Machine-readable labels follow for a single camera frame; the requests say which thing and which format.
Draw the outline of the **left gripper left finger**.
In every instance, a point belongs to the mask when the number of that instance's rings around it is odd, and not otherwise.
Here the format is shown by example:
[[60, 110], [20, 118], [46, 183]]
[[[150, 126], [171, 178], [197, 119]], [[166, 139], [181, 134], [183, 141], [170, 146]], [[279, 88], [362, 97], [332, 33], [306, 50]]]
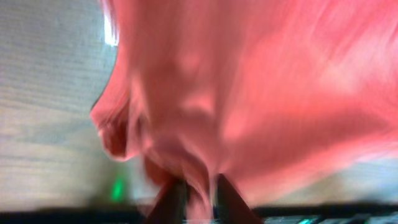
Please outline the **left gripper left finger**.
[[144, 224], [183, 224], [187, 202], [187, 183], [175, 179], [166, 185], [162, 196], [144, 220]]

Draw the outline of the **red t-shirt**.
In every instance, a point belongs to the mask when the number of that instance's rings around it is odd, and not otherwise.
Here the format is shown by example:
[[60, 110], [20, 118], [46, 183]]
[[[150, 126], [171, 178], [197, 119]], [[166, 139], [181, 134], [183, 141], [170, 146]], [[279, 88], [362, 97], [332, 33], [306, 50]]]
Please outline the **red t-shirt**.
[[397, 155], [396, 1], [110, 1], [118, 54], [91, 110], [117, 161], [250, 205]]

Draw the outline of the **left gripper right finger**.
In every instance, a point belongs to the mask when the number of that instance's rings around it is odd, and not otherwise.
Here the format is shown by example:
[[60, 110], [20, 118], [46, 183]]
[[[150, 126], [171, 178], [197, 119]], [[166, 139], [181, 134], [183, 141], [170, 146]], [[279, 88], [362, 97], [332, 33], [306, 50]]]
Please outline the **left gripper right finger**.
[[220, 174], [217, 178], [216, 197], [220, 223], [263, 224], [263, 221], [250, 210], [240, 194], [223, 174]]

